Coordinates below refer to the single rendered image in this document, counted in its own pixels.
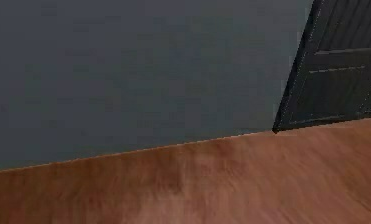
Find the dark grey panelled room door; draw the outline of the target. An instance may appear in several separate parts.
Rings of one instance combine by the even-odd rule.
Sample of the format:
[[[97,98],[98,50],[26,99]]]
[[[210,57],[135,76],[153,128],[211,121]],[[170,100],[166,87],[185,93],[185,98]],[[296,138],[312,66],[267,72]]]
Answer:
[[[371,117],[371,0],[314,0],[273,125]]]

